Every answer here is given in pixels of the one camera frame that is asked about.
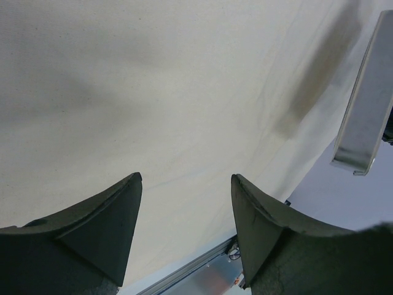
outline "gray surface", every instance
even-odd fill
[[[238,286],[233,286],[227,292],[225,292],[225,295],[251,295],[251,289],[247,288],[243,290]]]
[[[381,143],[365,177],[329,165],[332,154],[333,143],[290,196],[291,207],[353,230],[393,221],[393,147]]]

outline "metal strip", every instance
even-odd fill
[[[366,175],[393,104],[393,10],[381,13],[335,143],[333,165]]]

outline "white backdrop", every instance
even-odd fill
[[[230,176],[285,200],[336,135],[390,0],[0,3],[0,226],[140,171],[125,284],[233,233]]]

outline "white fabric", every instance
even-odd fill
[[[336,135],[389,0],[2,0],[0,226],[140,171],[125,285],[285,200]]]

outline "white cloth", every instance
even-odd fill
[[[2,0],[0,226],[139,171],[125,285],[229,235],[231,174],[289,196],[336,135],[388,5]]]

